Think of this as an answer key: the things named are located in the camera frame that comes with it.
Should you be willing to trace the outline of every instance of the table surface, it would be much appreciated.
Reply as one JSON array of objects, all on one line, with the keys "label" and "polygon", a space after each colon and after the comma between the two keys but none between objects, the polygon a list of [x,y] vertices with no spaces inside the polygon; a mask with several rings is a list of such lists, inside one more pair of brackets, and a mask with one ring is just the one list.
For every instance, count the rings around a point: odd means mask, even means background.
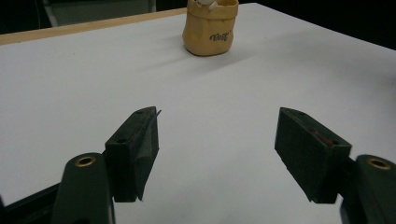
[{"label": "table surface", "polygon": [[160,152],[118,223],[341,223],[310,203],[274,150],[278,110],[345,138],[351,158],[396,161],[396,52],[257,4],[231,50],[195,57],[186,15],[0,46],[0,193],[16,202],[156,105]]}]

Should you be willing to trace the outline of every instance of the paper bag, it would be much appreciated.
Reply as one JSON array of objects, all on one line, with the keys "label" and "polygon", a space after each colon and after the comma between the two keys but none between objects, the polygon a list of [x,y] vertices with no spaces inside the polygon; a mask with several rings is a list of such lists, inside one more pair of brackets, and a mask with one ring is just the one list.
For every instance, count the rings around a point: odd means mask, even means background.
[{"label": "paper bag", "polygon": [[233,25],[238,13],[237,0],[217,0],[218,5],[187,4],[187,19],[183,31],[186,49],[195,55],[209,56],[227,52],[233,43]]}]

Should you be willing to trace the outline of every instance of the brass insert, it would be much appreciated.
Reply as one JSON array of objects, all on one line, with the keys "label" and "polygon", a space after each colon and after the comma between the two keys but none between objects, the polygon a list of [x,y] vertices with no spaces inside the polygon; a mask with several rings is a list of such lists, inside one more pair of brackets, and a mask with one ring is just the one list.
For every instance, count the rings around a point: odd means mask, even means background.
[{"label": "brass insert", "polygon": [[377,158],[369,158],[367,159],[367,163],[381,170],[390,170],[392,168],[392,166],[387,161],[383,161]]},{"label": "brass insert", "polygon": [[77,167],[85,167],[92,165],[96,161],[95,157],[83,157],[76,161]]}]

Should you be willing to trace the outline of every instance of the white table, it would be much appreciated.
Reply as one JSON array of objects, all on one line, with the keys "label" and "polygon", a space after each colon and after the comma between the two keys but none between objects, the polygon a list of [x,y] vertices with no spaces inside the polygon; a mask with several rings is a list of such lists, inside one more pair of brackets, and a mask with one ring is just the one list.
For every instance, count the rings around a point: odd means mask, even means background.
[{"label": "white table", "polygon": [[396,161],[396,52],[257,4],[228,53],[183,48],[185,15],[0,46],[5,204],[61,180],[64,165],[156,105],[160,153],[142,203],[118,223],[341,223],[309,203],[274,150],[278,109],[345,138],[351,158]]}]

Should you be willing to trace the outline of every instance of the dark floor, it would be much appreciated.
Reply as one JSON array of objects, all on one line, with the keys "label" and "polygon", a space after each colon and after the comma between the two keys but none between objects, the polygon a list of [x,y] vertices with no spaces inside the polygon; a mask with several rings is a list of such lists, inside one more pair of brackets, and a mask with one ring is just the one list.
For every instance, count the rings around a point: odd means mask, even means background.
[{"label": "dark floor", "polygon": [[[350,0],[239,1],[240,4],[252,2],[345,35],[396,49],[396,13],[394,13],[393,7],[388,1],[360,0],[359,3]],[[157,0],[157,10],[159,11],[185,7],[186,5],[187,0]],[[42,7],[41,0],[0,0],[0,34],[47,27],[50,27],[50,22]]]}]

